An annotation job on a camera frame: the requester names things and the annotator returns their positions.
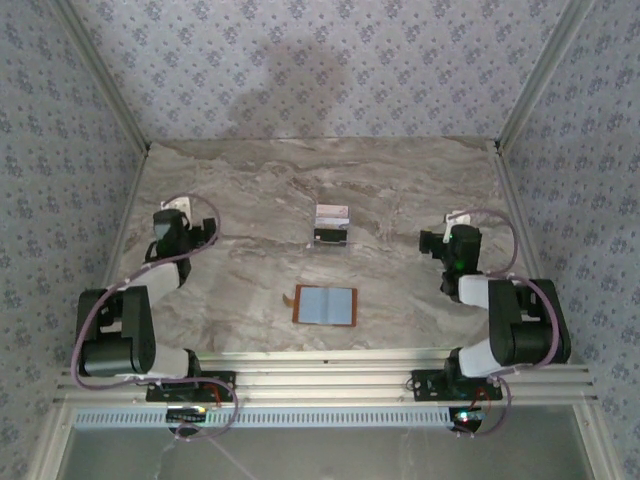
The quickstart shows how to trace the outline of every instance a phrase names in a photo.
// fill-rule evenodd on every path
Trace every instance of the aluminum rail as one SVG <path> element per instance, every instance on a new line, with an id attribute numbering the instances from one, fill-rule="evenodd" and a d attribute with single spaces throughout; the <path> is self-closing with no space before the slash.
<path id="1" fill-rule="evenodd" d="M 243 407 L 424 406 L 406 387 L 412 370 L 441 369 L 448 350 L 229 353 L 203 355 L 206 371 L 233 370 Z M 597 400 L 584 365 L 551 365 L 507 375 L 514 405 L 574 405 Z M 113 379 L 89 378 L 88 383 Z M 124 406 L 145 402 L 146 388 L 127 386 L 99 393 L 78 389 L 63 372 L 56 402 L 83 406 Z M 430 402 L 463 406 L 468 402 Z"/>

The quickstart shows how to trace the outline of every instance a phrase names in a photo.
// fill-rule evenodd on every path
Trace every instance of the glass panel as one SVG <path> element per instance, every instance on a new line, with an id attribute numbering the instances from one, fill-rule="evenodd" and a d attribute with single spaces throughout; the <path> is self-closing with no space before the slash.
<path id="1" fill-rule="evenodd" d="M 571 407 L 514 408 L 486 438 L 444 429 L 234 429 L 220 443 L 260 480 L 592 478 Z M 211 443 L 179 443 L 163 428 L 76 430 L 58 476 L 187 478 L 246 479 Z"/>

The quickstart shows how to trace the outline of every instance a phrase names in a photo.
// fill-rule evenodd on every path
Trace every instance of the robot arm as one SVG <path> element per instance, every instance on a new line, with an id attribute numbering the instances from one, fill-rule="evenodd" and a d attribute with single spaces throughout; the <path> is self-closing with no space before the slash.
<path id="1" fill-rule="evenodd" d="M 185 212 L 168 208 L 153 215 L 156 241 L 145 262 L 187 254 L 204 245 L 216 231 L 215 220 L 192 227 Z M 118 290 L 98 312 L 82 345 L 79 362 L 83 376 L 116 375 L 144 378 L 185 378 L 200 372 L 188 350 L 156 344 L 151 307 L 180 288 L 191 271 L 189 258 L 149 269 Z M 78 300 L 77 331 L 106 289 L 85 290 Z"/>
<path id="2" fill-rule="evenodd" d="M 551 363 L 566 363 L 571 341 L 555 286 L 546 279 L 532 283 L 549 299 L 558 320 L 558 349 Z M 458 291 L 461 303 L 489 312 L 489 337 L 458 354 L 463 376 L 487 377 L 512 365 L 536 364 L 547 355 L 552 341 L 551 318 L 530 287 L 508 279 L 467 275 L 460 278 Z"/>
<path id="3" fill-rule="evenodd" d="M 416 401 L 473 399 L 478 387 L 491 399 L 502 398 L 499 388 L 487 386 L 492 374 L 521 364 L 537 364 L 552 346 L 552 318 L 542 298 L 527 284 L 508 278 L 487 277 L 478 270 L 482 235 L 480 230 L 447 220 L 447 232 L 420 232 L 420 252 L 431 253 L 444 265 L 440 290 L 453 301 L 485 308 L 489 314 L 489 336 L 475 345 L 451 351 L 441 370 L 414 370 Z M 553 282 L 529 280 L 553 307 L 558 324 L 558 348 L 550 363 L 566 363 L 571 342 Z"/>

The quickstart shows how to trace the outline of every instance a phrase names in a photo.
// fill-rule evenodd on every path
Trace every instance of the black mounting bracket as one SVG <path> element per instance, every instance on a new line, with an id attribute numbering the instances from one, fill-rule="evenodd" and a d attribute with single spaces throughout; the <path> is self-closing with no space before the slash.
<path id="1" fill-rule="evenodd" d="M 236 372 L 201 372 L 199 377 L 215 378 L 235 391 Z M 150 384 L 147 387 L 147 402 L 188 402 L 188 403 L 231 403 L 231 394 L 223 387 L 208 382 L 193 382 L 189 378 L 184 383 Z"/>
<path id="2" fill-rule="evenodd" d="M 502 389 L 494 387 L 486 378 L 468 378 L 460 372 L 458 352 L 455 349 L 444 362 L 441 370 L 413 370 L 411 390 L 416 402 L 471 402 L 477 400 L 502 400 Z"/>

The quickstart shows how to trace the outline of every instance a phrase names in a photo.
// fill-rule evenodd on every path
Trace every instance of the patterned wallpaper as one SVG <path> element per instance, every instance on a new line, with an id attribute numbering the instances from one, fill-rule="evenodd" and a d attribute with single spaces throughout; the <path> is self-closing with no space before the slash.
<path id="1" fill-rule="evenodd" d="M 150 140 L 498 135 L 565 0 L 73 0 Z"/>
<path id="2" fill-rule="evenodd" d="M 137 154 L 39 0 L 0 2 L 0 478 L 21 478 Z"/>
<path id="3" fill-rule="evenodd" d="M 640 3 L 597 0 L 508 158 L 575 351 L 640 478 Z"/>

